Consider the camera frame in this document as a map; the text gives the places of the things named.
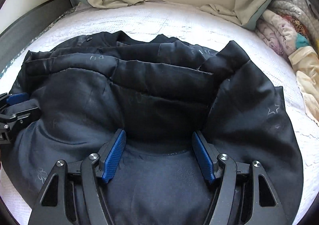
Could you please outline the dark navy police coat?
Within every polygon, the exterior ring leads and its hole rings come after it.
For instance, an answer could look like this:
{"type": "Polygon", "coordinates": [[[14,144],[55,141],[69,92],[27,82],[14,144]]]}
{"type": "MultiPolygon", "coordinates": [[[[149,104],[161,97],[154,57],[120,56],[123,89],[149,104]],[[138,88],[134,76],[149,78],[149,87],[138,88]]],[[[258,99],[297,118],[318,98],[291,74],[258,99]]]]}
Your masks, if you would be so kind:
{"type": "Polygon", "coordinates": [[[29,224],[90,224],[81,164],[118,129],[126,145],[102,185],[114,224],[204,224],[213,199],[192,148],[200,131],[237,164],[228,224],[292,224],[302,156],[282,87],[234,41],[221,51],[124,32],[78,36],[28,52],[7,94],[40,118],[16,124],[2,165],[32,212],[29,224]]]}

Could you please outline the black headboard panel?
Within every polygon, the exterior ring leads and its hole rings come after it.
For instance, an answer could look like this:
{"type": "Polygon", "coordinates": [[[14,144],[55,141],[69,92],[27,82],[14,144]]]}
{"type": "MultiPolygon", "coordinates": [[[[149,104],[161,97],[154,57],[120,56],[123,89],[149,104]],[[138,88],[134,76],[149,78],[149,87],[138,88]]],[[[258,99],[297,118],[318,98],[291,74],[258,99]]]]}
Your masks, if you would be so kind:
{"type": "Polygon", "coordinates": [[[49,0],[7,27],[1,33],[1,70],[4,70],[32,39],[70,8],[70,0],[49,0]]]}

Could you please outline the white quilted mattress cover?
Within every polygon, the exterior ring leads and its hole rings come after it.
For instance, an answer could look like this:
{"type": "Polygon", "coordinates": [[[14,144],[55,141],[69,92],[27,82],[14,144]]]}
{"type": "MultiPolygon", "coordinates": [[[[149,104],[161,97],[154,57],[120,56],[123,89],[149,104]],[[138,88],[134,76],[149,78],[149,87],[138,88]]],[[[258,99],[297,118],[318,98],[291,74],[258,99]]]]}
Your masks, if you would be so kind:
{"type": "Polygon", "coordinates": [[[1,92],[11,89],[27,51],[45,52],[75,36],[119,30],[139,41],[150,41],[163,34],[215,50],[221,50],[230,40],[236,41],[275,86],[283,87],[286,110],[303,158],[303,194],[295,217],[298,223],[318,193],[318,126],[305,114],[291,66],[254,33],[230,22],[180,4],[147,3],[115,10],[80,7],[57,21],[9,63],[2,72],[1,92]]]}

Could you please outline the pile of folded quilts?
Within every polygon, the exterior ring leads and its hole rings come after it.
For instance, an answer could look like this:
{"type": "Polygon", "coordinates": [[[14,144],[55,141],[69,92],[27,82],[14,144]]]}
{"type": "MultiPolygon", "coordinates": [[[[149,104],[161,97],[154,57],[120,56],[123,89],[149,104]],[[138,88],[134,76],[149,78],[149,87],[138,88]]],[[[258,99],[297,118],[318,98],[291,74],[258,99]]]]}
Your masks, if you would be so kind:
{"type": "Polygon", "coordinates": [[[305,113],[318,123],[318,12],[309,0],[272,0],[255,33],[290,63],[305,113]]]}

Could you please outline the beige curtain right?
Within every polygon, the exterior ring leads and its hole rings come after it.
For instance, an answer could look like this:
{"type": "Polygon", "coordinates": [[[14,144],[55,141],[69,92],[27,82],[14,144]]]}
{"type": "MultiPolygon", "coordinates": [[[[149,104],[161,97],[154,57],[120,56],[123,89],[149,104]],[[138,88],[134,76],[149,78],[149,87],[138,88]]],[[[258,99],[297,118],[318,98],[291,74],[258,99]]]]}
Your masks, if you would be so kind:
{"type": "Polygon", "coordinates": [[[257,20],[272,0],[235,0],[234,9],[229,10],[219,4],[206,4],[200,10],[232,22],[248,30],[256,28],[257,20]]]}

